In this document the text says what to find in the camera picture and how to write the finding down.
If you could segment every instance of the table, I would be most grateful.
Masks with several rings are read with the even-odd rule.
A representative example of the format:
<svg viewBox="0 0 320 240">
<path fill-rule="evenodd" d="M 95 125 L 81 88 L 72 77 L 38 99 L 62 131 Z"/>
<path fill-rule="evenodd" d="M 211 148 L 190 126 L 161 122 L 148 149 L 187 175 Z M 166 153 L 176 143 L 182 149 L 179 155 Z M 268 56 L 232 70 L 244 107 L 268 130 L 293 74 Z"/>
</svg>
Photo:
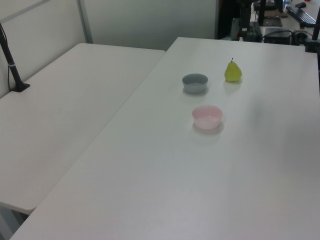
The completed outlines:
<svg viewBox="0 0 320 240">
<path fill-rule="evenodd" d="M 82 43 L 0 99 L 0 206 L 30 214 L 163 54 Z"/>
<path fill-rule="evenodd" d="M 294 7 L 296 4 L 304 2 L 303 0 L 293 0 L 290 3 L 290 6 Z M 303 11 L 305 11 L 307 14 L 309 14 L 314 20 L 317 20 L 317 15 L 318 15 L 318 11 L 319 11 L 319 7 L 320 7 L 320 0 L 312 0 L 312 1 L 305 1 L 306 3 L 306 7 L 302 8 Z M 254 11 L 251 14 L 251 19 L 250 21 L 254 22 L 256 20 L 256 22 L 258 21 L 258 15 L 256 15 L 256 12 Z M 279 29 L 289 29 L 290 31 L 295 31 L 295 30 L 299 30 L 299 22 L 297 20 L 294 19 L 293 16 L 288 14 L 288 17 L 285 18 L 281 18 L 282 21 L 282 27 L 278 27 L 278 26 L 262 26 L 261 29 L 261 33 L 264 36 L 265 35 L 265 31 L 266 28 L 279 28 Z M 307 31 L 312 35 L 314 32 L 314 28 L 313 27 L 307 27 Z"/>
<path fill-rule="evenodd" d="M 318 65 L 304 51 L 179 37 L 12 240 L 317 239 Z M 231 58 L 241 83 L 224 80 Z M 183 92 L 190 73 L 205 94 Z M 218 129 L 193 127 L 206 104 Z"/>
</svg>

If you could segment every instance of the equipment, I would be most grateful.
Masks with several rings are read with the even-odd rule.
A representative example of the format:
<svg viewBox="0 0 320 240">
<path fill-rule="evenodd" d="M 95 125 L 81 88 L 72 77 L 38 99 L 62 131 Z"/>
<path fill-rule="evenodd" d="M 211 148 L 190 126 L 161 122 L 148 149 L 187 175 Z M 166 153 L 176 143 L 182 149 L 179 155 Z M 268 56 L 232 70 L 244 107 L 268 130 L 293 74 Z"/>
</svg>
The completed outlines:
<svg viewBox="0 0 320 240">
<path fill-rule="evenodd" d="M 316 26 L 316 21 L 305 11 L 298 7 L 285 7 L 288 10 L 288 14 L 295 18 L 299 23 L 305 22 L 307 28 L 314 28 Z"/>
</svg>

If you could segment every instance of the white wall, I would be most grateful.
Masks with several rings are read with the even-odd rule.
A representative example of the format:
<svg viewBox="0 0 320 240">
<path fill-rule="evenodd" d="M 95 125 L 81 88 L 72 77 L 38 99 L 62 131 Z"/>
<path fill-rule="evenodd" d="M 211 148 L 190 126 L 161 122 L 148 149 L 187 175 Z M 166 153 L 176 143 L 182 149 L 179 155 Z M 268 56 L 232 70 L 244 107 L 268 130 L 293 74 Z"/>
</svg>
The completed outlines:
<svg viewBox="0 0 320 240">
<path fill-rule="evenodd" d="M 77 0 L 50 0 L 2 26 L 22 81 L 85 42 Z M 8 93 L 7 66 L 0 50 L 0 98 Z"/>
<path fill-rule="evenodd" d="M 94 44 L 167 50 L 177 37 L 215 37 L 218 0 L 83 0 Z"/>
</svg>

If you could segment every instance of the bowl rim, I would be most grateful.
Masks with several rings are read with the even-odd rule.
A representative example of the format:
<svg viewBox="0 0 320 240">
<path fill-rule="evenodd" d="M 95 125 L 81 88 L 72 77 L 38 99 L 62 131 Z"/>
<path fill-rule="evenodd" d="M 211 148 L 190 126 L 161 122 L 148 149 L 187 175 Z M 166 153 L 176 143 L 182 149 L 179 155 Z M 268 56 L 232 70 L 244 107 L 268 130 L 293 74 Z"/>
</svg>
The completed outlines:
<svg viewBox="0 0 320 240">
<path fill-rule="evenodd" d="M 219 118 L 219 120 L 221 120 L 221 118 L 222 118 L 222 116 L 223 116 L 223 112 L 222 112 L 222 110 L 221 110 L 219 107 L 217 107 L 217 106 L 215 106 L 215 105 L 201 105 L 201 106 L 195 107 L 195 108 L 193 109 L 193 111 L 192 111 L 192 117 L 193 117 L 193 119 L 195 119 L 195 120 L 199 120 L 199 119 L 200 119 L 200 118 L 198 118 L 198 117 L 195 117 L 195 111 L 196 111 L 196 110 L 198 110 L 198 109 L 200 109 L 200 108 L 208 108 L 208 107 L 217 110 L 218 113 L 219 113 L 218 118 Z"/>
<path fill-rule="evenodd" d="M 199 82 L 199 81 L 197 81 L 197 80 L 194 80 L 194 81 L 190 81 L 190 82 L 186 82 L 186 78 L 187 77 L 191 77 L 191 76 L 198 76 L 198 77 L 204 77 L 203 79 L 204 79 L 204 82 L 202 83 L 202 82 Z M 185 84 L 185 85 L 190 85 L 191 83 L 200 83 L 201 85 L 206 85 L 207 83 L 208 83 L 208 77 L 206 76 L 206 75 L 203 75 L 203 74 L 201 74 L 201 73 L 190 73 L 190 74 L 188 74 L 188 75 L 185 75 L 183 78 L 182 78 L 182 82 Z"/>
</svg>

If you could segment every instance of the pear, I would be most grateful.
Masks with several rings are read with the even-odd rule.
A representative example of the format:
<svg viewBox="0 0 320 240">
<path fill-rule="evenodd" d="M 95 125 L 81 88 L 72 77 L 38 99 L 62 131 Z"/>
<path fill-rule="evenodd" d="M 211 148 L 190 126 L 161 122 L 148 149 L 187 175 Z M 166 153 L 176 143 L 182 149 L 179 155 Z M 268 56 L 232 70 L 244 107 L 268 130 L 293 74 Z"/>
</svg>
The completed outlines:
<svg viewBox="0 0 320 240">
<path fill-rule="evenodd" d="M 226 70 L 224 72 L 224 77 L 228 82 L 238 82 L 242 76 L 241 69 L 238 65 L 231 59 Z"/>
</svg>

